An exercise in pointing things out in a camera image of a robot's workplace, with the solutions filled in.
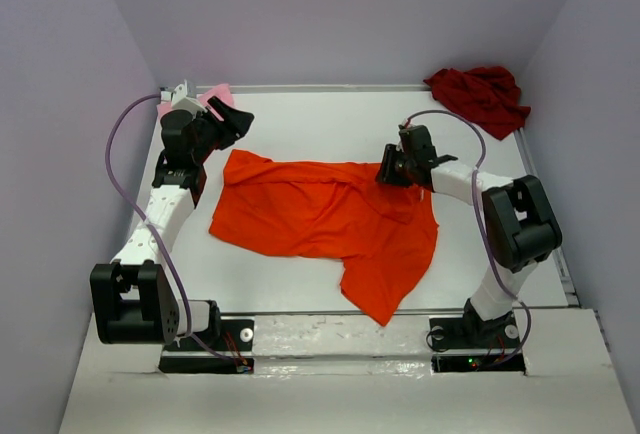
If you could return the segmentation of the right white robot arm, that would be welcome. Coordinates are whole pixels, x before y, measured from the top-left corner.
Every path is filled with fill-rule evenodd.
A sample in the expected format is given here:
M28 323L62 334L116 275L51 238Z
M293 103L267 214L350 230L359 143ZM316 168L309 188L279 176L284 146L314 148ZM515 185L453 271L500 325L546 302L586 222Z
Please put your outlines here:
M488 255L483 280L463 314L449 319L443 338L482 346L509 324L513 303L527 277L562 244L562 232L541 181L511 179L438 155L427 127L399 127L400 143L385 146L376 180L420 186L471 205Z

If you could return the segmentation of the orange t shirt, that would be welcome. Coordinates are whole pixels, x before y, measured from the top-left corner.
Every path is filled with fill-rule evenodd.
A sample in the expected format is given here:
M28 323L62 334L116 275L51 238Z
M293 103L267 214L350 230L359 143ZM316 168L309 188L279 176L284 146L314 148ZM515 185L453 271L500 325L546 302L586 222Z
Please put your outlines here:
M262 255L341 261L343 296L385 326L427 273L439 225L428 191L379 184L378 169L235 149L209 232Z

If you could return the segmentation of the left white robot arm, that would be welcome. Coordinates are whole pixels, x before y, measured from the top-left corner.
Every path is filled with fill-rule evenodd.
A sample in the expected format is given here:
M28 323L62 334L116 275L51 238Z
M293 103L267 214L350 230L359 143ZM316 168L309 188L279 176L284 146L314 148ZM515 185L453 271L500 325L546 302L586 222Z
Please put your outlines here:
M171 251L204 192L206 160L242 139L254 116L222 93L196 98L175 89L156 98L168 110L160 117L162 149L148 203L127 201L139 222L115 257L95 265L89 277L97 333L104 344L189 338L209 349L221 337L219 309L213 301L189 300Z

